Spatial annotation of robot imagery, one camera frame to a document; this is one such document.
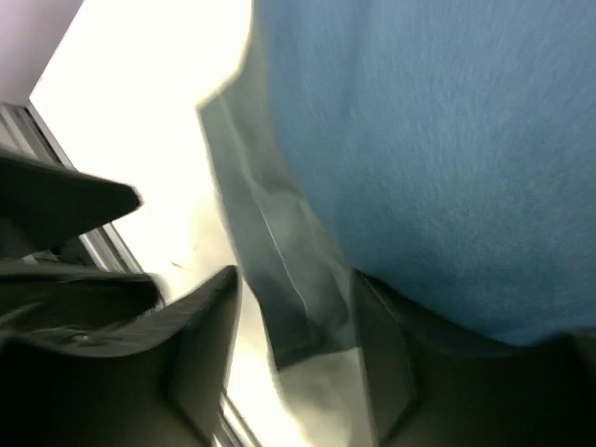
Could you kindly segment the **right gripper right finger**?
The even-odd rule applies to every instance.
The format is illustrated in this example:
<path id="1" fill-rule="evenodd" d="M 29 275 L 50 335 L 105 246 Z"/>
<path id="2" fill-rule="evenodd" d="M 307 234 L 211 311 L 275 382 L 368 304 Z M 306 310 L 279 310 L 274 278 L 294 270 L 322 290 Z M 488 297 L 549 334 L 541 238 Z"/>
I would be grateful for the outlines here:
<path id="1" fill-rule="evenodd" d="M 594 444 L 593 332 L 516 347 L 465 330 L 360 272 L 351 284 L 380 445 Z"/>

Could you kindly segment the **blue beige white pillowcase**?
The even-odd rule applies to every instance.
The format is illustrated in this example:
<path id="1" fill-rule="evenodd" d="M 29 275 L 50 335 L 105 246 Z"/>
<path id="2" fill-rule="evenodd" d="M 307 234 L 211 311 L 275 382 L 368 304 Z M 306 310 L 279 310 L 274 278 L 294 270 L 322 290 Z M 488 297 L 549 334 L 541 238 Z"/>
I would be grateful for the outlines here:
<path id="1" fill-rule="evenodd" d="M 285 368 L 355 344 L 348 276 L 511 345 L 595 325 L 591 1 L 257 1 L 200 112 Z"/>

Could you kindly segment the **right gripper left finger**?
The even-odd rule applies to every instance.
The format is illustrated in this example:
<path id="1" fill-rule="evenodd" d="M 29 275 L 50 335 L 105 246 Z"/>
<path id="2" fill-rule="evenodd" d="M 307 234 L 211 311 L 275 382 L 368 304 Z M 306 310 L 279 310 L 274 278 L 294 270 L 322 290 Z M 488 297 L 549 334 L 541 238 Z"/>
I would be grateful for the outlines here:
<path id="1" fill-rule="evenodd" d="M 227 266 L 171 304 L 145 274 L 1 268 L 5 446 L 207 446 L 237 325 Z"/>

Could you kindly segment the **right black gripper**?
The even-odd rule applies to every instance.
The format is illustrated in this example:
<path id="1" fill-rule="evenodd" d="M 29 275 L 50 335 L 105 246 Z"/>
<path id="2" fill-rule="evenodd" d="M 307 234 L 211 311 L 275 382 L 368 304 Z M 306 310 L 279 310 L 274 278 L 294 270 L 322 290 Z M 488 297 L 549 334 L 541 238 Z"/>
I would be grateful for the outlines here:
<path id="1" fill-rule="evenodd" d="M 1 151 L 2 344 L 162 344 L 156 282 L 97 266 L 80 240 L 139 206 L 126 184 Z"/>

